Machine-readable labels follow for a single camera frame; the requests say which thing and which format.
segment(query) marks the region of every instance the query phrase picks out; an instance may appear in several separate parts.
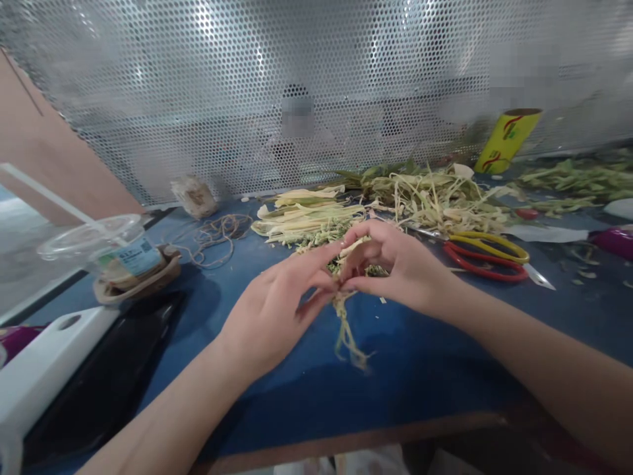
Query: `forearm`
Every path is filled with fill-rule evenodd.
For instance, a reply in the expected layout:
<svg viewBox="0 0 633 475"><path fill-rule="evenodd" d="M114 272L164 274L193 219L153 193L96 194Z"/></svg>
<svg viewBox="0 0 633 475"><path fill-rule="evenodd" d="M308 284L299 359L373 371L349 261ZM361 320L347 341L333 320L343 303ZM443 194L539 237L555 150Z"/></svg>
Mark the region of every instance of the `forearm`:
<svg viewBox="0 0 633 475"><path fill-rule="evenodd" d="M250 381L231 374L211 343L80 474L186 474Z"/></svg>
<svg viewBox="0 0 633 475"><path fill-rule="evenodd" d="M572 435L633 468L633 369L475 288L460 295L439 317L476 339Z"/></svg>

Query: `plastic cup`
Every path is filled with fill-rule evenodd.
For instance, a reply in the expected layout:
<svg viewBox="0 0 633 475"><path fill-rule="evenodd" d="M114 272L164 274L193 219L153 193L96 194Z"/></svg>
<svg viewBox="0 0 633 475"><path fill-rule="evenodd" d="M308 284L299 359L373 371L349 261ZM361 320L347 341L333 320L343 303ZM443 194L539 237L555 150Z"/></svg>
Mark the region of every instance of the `plastic cup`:
<svg viewBox="0 0 633 475"><path fill-rule="evenodd" d="M122 214L84 224L38 247L45 261L76 261L94 276L127 291L163 269L167 263L145 237L138 214Z"/></svg>

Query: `string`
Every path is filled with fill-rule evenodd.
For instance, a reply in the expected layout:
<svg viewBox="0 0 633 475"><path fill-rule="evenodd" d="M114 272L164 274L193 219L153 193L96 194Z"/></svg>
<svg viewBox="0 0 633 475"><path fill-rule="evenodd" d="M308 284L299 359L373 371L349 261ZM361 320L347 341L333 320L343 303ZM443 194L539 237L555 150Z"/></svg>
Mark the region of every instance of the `string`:
<svg viewBox="0 0 633 475"><path fill-rule="evenodd" d="M233 241L245 237L252 223L253 218L247 214L227 214L215 220L202 222L202 224L197 227L192 227L192 225L200 224L200 221L194 220L180 228L180 233L174 238L167 239L168 235L170 235L174 229L167 230L163 235L162 241L176 249L185 251L189 255L193 265L202 269L217 269L231 259L233 251L235 250ZM197 248L192 250L187 247L182 242L186 238L193 239L197 244ZM204 254L204 250L227 241L231 246L229 251L220 259L216 259L211 263L205 263L206 255Z"/></svg>

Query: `wooden table edge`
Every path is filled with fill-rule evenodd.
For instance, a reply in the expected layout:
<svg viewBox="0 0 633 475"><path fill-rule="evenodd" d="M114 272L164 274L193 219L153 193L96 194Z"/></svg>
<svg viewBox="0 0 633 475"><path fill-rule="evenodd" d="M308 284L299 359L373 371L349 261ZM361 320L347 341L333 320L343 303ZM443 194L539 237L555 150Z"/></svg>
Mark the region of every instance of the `wooden table edge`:
<svg viewBox="0 0 633 475"><path fill-rule="evenodd" d="M468 412L402 426L372 429L364 432L315 439L254 452L220 457L212 462L193 466L190 475L222 475L244 472L309 457L331 456L393 443L440 437L473 429L498 426L504 423L497 412Z"/></svg>

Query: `clear plastic lid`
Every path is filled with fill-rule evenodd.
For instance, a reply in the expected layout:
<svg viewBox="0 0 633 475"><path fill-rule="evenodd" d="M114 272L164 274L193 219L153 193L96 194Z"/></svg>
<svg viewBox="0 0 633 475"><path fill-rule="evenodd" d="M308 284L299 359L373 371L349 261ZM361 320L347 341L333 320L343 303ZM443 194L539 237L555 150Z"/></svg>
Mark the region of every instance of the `clear plastic lid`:
<svg viewBox="0 0 633 475"><path fill-rule="evenodd" d="M139 236L138 231L130 233L135 231L137 225L140 234L143 233L139 222L139 214L121 214L98 220L97 223L105 228L107 235L91 224L84 224L41 244L38 247L38 254L46 261L54 261L81 255L88 257L105 247L121 247L122 241L130 243Z"/></svg>

